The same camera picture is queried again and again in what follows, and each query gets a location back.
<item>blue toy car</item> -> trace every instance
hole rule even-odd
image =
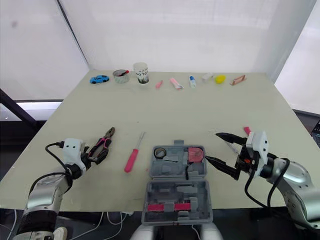
[[[98,75],[90,79],[91,84],[105,83],[107,81],[109,81],[109,77],[106,75]]]

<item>white curtain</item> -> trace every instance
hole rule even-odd
[[[88,70],[55,0],[0,1],[0,87],[12,99],[64,99]]]
[[[92,69],[266,72],[275,82],[315,0],[62,0]]]
[[[275,83],[293,109],[320,115],[320,1]]]

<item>red screwdriver handle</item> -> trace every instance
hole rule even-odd
[[[126,173],[130,173],[132,168],[134,167],[138,152],[139,152],[139,149],[135,148],[132,150],[132,153],[131,153],[131,155],[128,159],[128,162],[126,163],[125,168],[124,168],[124,171]]]

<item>screwdriver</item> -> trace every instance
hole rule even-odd
[[[138,143],[136,144],[135,148],[132,150],[132,153],[131,153],[131,155],[128,159],[128,162],[126,163],[125,168],[124,168],[124,171],[126,173],[130,173],[134,164],[135,164],[135,161],[136,161],[136,158],[137,158],[137,155],[139,152],[139,147],[140,147],[142,139],[144,138],[145,133],[146,133],[145,131],[143,131],[141,133]]]

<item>pliers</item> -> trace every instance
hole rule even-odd
[[[115,133],[115,128],[112,127],[105,133],[105,135],[101,138],[99,138],[98,142],[91,148],[91,150],[88,153],[88,158],[96,163],[97,165],[100,164],[108,155],[109,153],[109,145],[111,144],[111,137]],[[96,157],[93,157],[94,153],[97,151],[97,149],[102,145],[101,151],[98,153]]]

